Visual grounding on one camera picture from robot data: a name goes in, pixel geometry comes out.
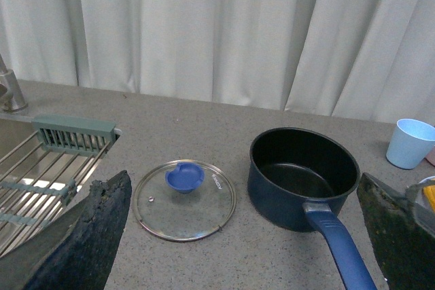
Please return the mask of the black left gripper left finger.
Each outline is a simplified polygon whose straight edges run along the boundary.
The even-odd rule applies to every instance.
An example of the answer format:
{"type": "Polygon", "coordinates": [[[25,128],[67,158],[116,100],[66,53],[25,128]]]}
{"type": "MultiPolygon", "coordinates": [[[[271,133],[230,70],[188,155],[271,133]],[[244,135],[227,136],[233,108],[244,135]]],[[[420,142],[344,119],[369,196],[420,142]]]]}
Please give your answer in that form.
{"type": "Polygon", "coordinates": [[[125,170],[1,257],[2,289],[104,289],[131,202],[125,170]]]}

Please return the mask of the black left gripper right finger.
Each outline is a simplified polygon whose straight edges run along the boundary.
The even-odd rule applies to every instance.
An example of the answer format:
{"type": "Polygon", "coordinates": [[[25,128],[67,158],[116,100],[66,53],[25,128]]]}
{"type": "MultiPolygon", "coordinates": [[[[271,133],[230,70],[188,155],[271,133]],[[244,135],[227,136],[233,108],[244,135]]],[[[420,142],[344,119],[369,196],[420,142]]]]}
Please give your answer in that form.
{"type": "Polygon", "coordinates": [[[376,261],[390,289],[434,288],[434,211],[414,184],[400,193],[364,173],[357,189],[376,261]]]}

